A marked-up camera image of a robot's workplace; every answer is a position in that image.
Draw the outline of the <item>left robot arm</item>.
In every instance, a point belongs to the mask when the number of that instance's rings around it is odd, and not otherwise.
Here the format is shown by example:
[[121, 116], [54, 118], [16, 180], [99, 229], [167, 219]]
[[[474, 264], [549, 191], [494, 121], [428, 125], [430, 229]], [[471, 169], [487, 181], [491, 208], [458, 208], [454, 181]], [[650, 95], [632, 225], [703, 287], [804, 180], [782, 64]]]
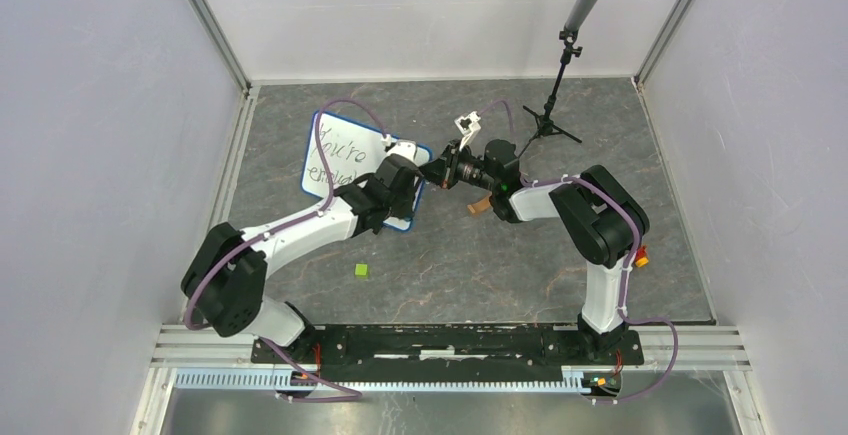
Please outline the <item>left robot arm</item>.
[[214, 226], [180, 284], [186, 326], [211, 327], [222, 338], [248, 333], [274, 343], [290, 362], [306, 360], [314, 349], [307, 321], [290, 303], [266, 296], [266, 280], [326, 245], [379, 233], [389, 218], [411, 218], [420, 181], [413, 161], [390, 154], [313, 207], [245, 229]]

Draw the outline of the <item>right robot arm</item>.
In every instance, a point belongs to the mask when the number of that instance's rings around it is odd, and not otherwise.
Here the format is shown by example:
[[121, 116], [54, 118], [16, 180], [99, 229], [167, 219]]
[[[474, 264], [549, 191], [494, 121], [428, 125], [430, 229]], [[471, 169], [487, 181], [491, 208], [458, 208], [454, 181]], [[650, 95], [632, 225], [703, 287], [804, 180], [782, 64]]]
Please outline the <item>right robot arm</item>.
[[515, 145], [495, 139], [481, 156], [453, 141], [421, 171], [443, 189], [464, 182], [488, 191], [489, 205], [503, 221], [559, 219], [587, 267], [578, 351], [591, 363], [602, 363], [617, 351], [627, 329], [627, 277], [650, 222], [605, 166], [531, 181], [520, 170]]

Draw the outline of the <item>blue framed whiteboard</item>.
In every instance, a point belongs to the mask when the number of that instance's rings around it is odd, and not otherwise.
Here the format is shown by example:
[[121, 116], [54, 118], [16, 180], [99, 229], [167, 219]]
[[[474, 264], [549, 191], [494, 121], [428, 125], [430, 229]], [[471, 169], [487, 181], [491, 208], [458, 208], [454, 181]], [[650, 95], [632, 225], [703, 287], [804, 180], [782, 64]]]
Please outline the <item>blue framed whiteboard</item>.
[[[384, 135], [375, 127], [334, 113], [314, 114], [301, 176], [301, 189], [319, 199], [330, 193], [327, 180], [339, 187], [373, 173], [386, 157]], [[429, 148], [418, 144], [417, 166], [429, 162]]]

